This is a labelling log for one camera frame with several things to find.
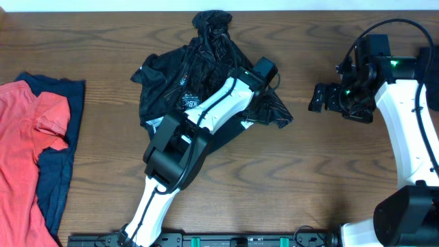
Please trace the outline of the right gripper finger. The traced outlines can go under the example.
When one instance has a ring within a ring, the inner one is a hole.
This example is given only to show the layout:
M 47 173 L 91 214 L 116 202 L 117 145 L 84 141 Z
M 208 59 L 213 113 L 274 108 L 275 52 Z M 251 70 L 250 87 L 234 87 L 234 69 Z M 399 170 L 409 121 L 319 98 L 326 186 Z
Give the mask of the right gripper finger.
M 309 103 L 308 111 L 321 113 L 323 108 L 324 100 L 313 97 Z
M 317 84 L 313 92 L 313 99 L 325 99 L 326 89 L 327 89 L 326 84 L 322 84 L 322 83 Z

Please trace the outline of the black patterned sports jersey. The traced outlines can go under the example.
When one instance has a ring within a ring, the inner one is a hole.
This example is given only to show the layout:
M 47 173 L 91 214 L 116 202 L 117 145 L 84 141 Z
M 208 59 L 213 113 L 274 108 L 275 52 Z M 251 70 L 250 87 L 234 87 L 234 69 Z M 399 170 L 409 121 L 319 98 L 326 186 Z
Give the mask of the black patterned sports jersey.
M 235 67 L 263 74 L 231 40 L 232 14 L 223 10 L 199 12 L 192 20 L 198 36 L 181 48 L 149 55 L 130 78 L 142 86 L 140 124 L 153 137 L 165 114 L 196 107 L 216 93 Z

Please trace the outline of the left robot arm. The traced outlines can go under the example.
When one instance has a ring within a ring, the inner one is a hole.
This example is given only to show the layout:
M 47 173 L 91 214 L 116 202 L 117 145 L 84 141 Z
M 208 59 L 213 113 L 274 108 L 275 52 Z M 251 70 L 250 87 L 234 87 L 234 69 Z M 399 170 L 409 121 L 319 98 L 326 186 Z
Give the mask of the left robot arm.
M 163 117 L 143 155 L 145 189 L 132 221 L 120 231 L 121 246 L 151 246 L 158 239 L 173 199 L 197 176 L 214 134 L 231 117 L 255 106 L 277 74 L 242 67 L 234 73 L 198 106 Z

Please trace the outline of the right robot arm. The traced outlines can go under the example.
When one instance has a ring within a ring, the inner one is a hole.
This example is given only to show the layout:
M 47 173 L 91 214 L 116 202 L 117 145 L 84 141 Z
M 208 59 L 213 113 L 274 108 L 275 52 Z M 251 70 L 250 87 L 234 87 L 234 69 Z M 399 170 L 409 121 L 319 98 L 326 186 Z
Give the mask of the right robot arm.
M 369 124 L 379 110 L 396 162 L 396 192 L 372 218 L 341 225 L 339 246 L 438 245 L 438 136 L 416 65 L 410 57 L 369 56 L 343 68 L 341 83 L 315 86 L 312 112 Z

